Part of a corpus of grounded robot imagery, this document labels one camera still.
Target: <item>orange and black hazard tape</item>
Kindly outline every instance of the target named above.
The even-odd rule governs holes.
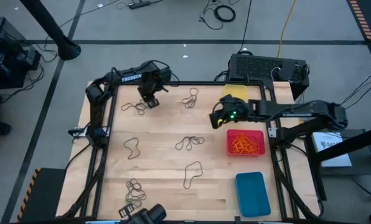
[[[18,222],[20,222],[20,220],[22,218],[22,215],[23,215],[23,213],[25,211],[26,203],[28,202],[29,197],[31,196],[32,188],[33,188],[33,186],[35,184],[36,177],[37,177],[37,174],[39,174],[39,172],[40,172],[40,168],[38,168],[38,169],[35,170],[34,175],[32,176],[31,182],[29,183],[28,190],[26,191],[24,200],[22,201],[22,204],[21,204],[19,213],[17,215],[17,221]]]
[[[349,0],[350,5],[352,6],[352,9],[354,11],[355,16],[357,17],[357,20],[360,23],[360,26],[362,28],[362,31],[364,33],[365,39],[371,40],[371,29],[368,26],[367,21],[365,20],[364,15],[362,14],[362,11],[359,7],[359,4],[357,3],[356,0]]]

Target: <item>red container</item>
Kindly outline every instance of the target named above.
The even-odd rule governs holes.
[[[237,138],[238,135],[243,134],[250,141],[255,142],[258,145],[258,154],[249,154],[249,153],[235,153],[232,148],[232,142]],[[265,137],[262,131],[256,130],[234,130],[229,129],[227,131],[227,154],[231,156],[260,156],[266,153],[265,148]]]

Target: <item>orange shredded material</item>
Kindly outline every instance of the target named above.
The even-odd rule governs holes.
[[[235,154],[253,154],[259,153],[259,146],[255,141],[251,141],[244,134],[238,134],[231,143],[231,149]]]

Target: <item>blue container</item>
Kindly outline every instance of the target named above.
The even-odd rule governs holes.
[[[238,204],[244,217],[259,217],[271,213],[261,172],[237,174],[235,185]]]

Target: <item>wooden tabletop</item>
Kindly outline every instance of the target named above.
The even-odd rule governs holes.
[[[199,93],[195,107],[187,109],[181,100],[190,95],[190,87],[198,88]],[[234,216],[241,216],[235,190],[235,176],[243,172],[261,172],[265,180],[271,215],[242,217],[242,220],[281,220],[265,123],[228,123],[214,130],[208,114],[223,95],[223,86],[179,86],[167,89],[168,93],[164,91],[156,93],[160,105],[146,110],[145,114],[140,116],[134,108],[121,110],[125,103],[139,101],[136,86],[119,87],[98,218],[120,219],[118,210],[125,205],[125,195],[128,193],[125,183],[135,178],[147,195],[142,207],[150,209],[160,203],[166,209],[166,220],[231,221]],[[275,94],[278,103],[293,103],[289,83],[275,83]],[[248,97],[261,99],[259,88],[248,86]],[[89,110],[88,101],[85,99],[79,126],[89,122]],[[283,118],[281,123],[284,127],[292,127],[298,124],[298,120]],[[260,157],[228,156],[226,154],[228,129],[263,131],[266,154]],[[176,143],[185,136],[203,137],[205,142],[193,146],[190,151],[185,148],[176,150]],[[131,151],[125,148],[123,143],[133,137],[139,139],[141,154],[129,160]],[[86,139],[76,140],[71,157],[87,144]],[[294,144],[304,148],[299,140]],[[129,142],[127,145],[134,146],[135,142]],[[91,151],[86,150],[71,163],[63,184],[57,215],[65,213],[83,190]],[[308,160],[294,149],[288,149],[288,158],[295,190],[312,212],[318,214],[319,207]],[[190,189],[185,189],[184,169],[195,161],[202,164],[203,176],[194,178]],[[189,177],[194,174],[200,174],[198,164],[187,169],[187,187]],[[287,213],[292,217],[288,193],[285,188],[283,189]],[[91,214],[93,198],[94,192],[90,194],[88,214]]]

